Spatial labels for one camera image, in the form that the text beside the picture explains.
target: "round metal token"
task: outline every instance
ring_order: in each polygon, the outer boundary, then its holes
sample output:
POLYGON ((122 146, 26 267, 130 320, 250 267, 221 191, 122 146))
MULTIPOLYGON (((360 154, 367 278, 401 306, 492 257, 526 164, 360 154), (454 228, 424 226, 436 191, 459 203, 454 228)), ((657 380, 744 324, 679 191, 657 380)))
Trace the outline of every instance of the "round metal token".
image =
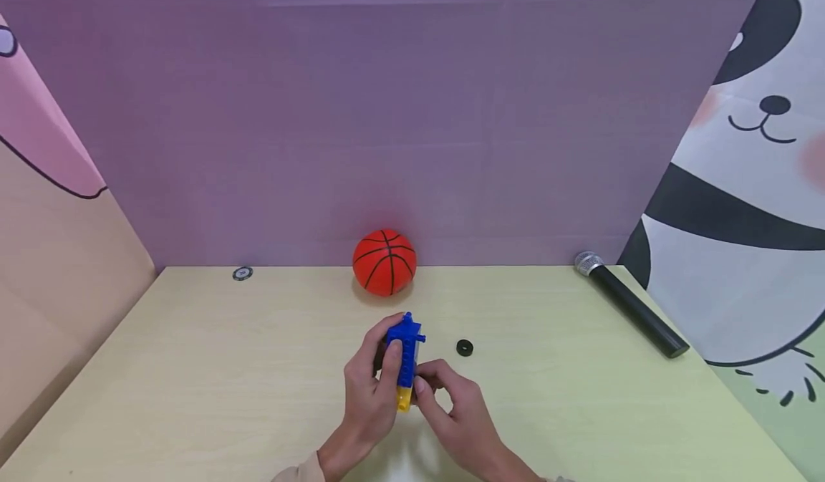
POLYGON ((246 267, 246 266, 238 267, 232 273, 232 277, 235 281, 249 280, 249 278, 251 278, 251 276, 253 276, 253 269, 251 267, 246 267))
POLYGON ((462 339, 455 345, 455 350, 462 357, 469 357, 473 354, 473 343, 462 339))

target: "table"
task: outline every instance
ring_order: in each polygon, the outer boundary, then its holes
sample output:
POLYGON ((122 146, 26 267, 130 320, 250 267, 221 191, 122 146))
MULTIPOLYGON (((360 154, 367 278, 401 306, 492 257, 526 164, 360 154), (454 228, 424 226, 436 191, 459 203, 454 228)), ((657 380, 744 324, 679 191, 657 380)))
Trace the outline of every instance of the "table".
MULTIPOLYGON (((419 362, 444 357, 477 380, 501 437, 543 476, 804 480, 695 352, 662 357, 571 267, 422 267, 394 299, 343 267, 232 271, 166 269, 0 481, 269 481, 324 442, 343 364, 400 310, 423 323, 419 362)), ((413 408, 349 480, 471 478, 413 408)))

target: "black microphone handle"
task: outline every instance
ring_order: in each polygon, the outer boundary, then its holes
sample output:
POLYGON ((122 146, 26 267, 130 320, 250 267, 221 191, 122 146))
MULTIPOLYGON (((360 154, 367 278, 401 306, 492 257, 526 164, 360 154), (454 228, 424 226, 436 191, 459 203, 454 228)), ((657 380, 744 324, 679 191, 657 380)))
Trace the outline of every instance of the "black microphone handle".
POLYGON ((639 330, 667 358, 676 358, 688 351, 690 346, 677 332, 665 324, 633 291, 619 278, 614 276, 606 266, 600 265, 590 271, 590 277, 602 291, 621 309, 621 312, 633 321, 639 330))

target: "purple wall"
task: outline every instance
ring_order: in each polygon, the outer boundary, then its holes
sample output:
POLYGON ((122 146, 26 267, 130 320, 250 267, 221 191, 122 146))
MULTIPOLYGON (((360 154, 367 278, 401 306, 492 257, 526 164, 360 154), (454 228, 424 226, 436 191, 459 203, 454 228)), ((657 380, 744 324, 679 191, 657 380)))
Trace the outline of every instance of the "purple wall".
POLYGON ((0 0, 158 266, 615 260, 752 0, 0 0))

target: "black seam line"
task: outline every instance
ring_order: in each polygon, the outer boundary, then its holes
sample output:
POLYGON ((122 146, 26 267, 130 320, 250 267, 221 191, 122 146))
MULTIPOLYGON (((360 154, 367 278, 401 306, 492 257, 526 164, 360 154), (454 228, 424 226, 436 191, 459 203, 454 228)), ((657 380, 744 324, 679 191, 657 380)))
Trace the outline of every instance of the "black seam line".
POLYGON ((390 254, 390 296, 392 296, 392 293, 395 292, 395 267, 392 265, 392 248, 390 247, 390 240, 387 240, 387 234, 384 233, 384 229, 381 229, 381 236, 384 237, 384 242, 387 243, 387 253, 390 254))
POLYGON ((392 249, 407 249, 408 251, 412 251, 413 253, 415 253, 415 250, 413 248, 408 248, 406 246, 390 246, 390 250, 392 249))
POLYGON ((395 257, 396 259, 399 259, 399 260, 403 261, 404 265, 407 266, 407 270, 410 271, 410 275, 411 276, 413 275, 412 267, 410 267, 410 264, 407 264, 407 260, 405 260, 402 256, 397 255, 397 254, 390 254, 390 256, 395 257))
POLYGON ((379 261, 376 261, 375 266, 372 269, 372 272, 370 272, 369 277, 367 277, 366 281, 364 282, 364 288, 366 288, 368 285, 370 285, 370 280, 372 279, 372 275, 375 274, 375 269, 378 269, 378 266, 381 265, 382 261, 384 261, 386 259, 387 259, 387 257, 383 257, 379 261))
POLYGON ((373 249, 372 251, 367 251, 363 255, 360 255, 360 257, 358 257, 357 259, 353 260, 352 265, 355 265, 357 263, 357 261, 359 261, 360 259, 363 259, 368 254, 378 253, 379 251, 384 251, 385 249, 386 248, 378 248, 378 249, 373 249))
POLYGON ((72 190, 71 188, 64 187, 60 183, 56 182, 55 179, 53 179, 51 176, 49 176, 49 174, 47 174, 47 173, 43 172, 42 170, 40 170, 40 168, 37 165, 34 165, 31 161, 29 161, 29 159, 26 156, 23 156, 23 154, 20 151, 15 149, 15 147, 13 145, 11 145, 9 143, 9 141, 7 141, 1 135, 0 135, 0 142, 2 142, 6 147, 8 147, 9 150, 11 152, 13 152, 16 157, 20 158, 20 160, 23 161, 23 163, 26 163, 26 165, 31 167, 34 172, 40 174, 40 176, 42 176, 43 178, 46 178, 51 184, 55 185, 55 187, 59 188, 60 190, 63 190, 63 191, 66 191, 66 193, 72 194, 73 196, 75 196, 75 198, 81 198, 81 199, 86 199, 86 200, 97 199, 97 198, 99 198, 99 196, 101 194, 103 194, 104 190, 108 189, 108 187, 105 187, 105 185, 104 185, 103 188, 99 189, 97 191, 97 193, 95 193, 91 196, 86 196, 86 195, 83 195, 81 193, 76 193, 76 191, 72 190))
POLYGON ((366 240, 367 242, 380 242, 381 244, 385 244, 387 242, 391 242, 392 240, 397 239, 398 237, 401 237, 401 233, 397 234, 395 237, 387 238, 385 240, 381 239, 381 238, 362 238, 362 242, 366 240))

